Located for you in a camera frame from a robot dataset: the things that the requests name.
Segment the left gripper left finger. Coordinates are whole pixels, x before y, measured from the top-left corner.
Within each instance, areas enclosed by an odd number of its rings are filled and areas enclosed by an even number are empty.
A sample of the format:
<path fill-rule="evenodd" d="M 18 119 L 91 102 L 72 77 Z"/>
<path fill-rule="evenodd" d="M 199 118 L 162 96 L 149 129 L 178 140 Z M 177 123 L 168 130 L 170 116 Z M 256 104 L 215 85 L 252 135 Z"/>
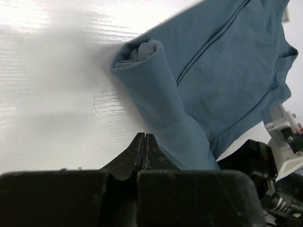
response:
<path fill-rule="evenodd" d="M 137 133 L 129 146 L 100 170 L 107 170 L 119 181 L 129 179 L 141 169 L 144 149 L 144 133 Z"/>

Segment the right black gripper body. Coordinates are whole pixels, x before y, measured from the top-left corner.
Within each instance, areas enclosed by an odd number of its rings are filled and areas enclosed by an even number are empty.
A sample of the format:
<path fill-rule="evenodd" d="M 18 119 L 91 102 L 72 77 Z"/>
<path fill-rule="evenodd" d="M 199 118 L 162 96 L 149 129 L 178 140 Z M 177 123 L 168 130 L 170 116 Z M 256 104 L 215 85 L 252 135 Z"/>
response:
<path fill-rule="evenodd" d="M 275 217 L 277 227 L 303 225 L 303 176 L 291 173 L 277 181 L 271 147 L 247 140 L 239 149 L 218 161 L 223 170 L 245 173 L 254 182 L 263 209 Z"/>

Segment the dark blue-grey t shirt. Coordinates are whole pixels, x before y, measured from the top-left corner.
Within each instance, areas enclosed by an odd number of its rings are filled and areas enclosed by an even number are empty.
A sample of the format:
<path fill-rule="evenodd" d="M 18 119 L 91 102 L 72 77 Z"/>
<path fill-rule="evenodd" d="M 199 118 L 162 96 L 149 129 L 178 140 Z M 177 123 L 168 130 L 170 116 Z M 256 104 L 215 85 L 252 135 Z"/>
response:
<path fill-rule="evenodd" d="M 178 168 L 217 158 L 291 96 L 286 0 L 205 0 L 128 42 L 110 70 Z"/>

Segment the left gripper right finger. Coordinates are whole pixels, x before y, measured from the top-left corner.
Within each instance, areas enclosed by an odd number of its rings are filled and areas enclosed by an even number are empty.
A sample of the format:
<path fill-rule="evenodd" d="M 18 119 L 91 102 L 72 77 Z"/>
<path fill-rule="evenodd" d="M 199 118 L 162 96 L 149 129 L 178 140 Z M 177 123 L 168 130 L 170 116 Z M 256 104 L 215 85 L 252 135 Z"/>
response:
<path fill-rule="evenodd" d="M 151 170 L 179 170 L 160 150 L 152 134 L 146 134 L 143 145 L 141 169 Z"/>

